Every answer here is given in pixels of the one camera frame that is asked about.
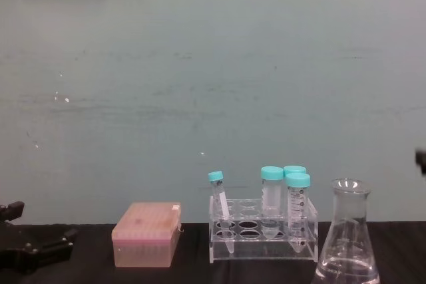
clear acrylic tube rack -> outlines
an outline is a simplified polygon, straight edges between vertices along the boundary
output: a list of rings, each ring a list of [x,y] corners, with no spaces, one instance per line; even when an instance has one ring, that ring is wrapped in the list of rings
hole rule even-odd
[[[279,232],[273,239],[262,234],[260,224],[262,214],[261,199],[228,199],[232,220],[232,241],[234,252],[230,253],[220,228],[221,216],[210,197],[210,262],[227,259],[305,259],[318,262],[318,213],[308,202],[308,229],[304,231],[304,247],[298,253],[288,237],[287,216],[278,218]]]

teal screw cap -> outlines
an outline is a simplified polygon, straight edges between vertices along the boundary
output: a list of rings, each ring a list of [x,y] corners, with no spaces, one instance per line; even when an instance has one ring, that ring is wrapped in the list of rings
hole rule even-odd
[[[224,179],[224,174],[222,171],[210,172],[208,174],[208,180],[210,182],[219,181]]]
[[[264,166],[260,170],[260,177],[263,180],[279,181],[284,179],[284,170],[277,166]]]
[[[311,176],[306,173],[290,173],[286,176],[286,182],[291,188],[307,188],[311,185]]]
[[[284,176],[290,173],[306,173],[304,166],[284,166]]]

tip box lid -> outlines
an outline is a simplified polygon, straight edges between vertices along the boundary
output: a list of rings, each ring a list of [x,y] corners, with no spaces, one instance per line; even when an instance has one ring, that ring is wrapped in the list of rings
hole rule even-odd
[[[112,240],[170,240],[180,227],[180,203],[135,202],[112,231]]]

flask rim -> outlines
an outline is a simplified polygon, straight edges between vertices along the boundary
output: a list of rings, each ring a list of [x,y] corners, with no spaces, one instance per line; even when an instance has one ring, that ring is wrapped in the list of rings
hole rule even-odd
[[[335,191],[349,194],[369,194],[371,192],[368,183],[353,179],[335,179],[331,186]]]

erlenmeyer flask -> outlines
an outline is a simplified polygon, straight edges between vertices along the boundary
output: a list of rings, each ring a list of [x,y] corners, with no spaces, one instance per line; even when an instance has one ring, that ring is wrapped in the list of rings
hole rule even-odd
[[[333,221],[312,284],[378,284],[365,221],[370,189],[356,180],[334,180],[332,185]]]

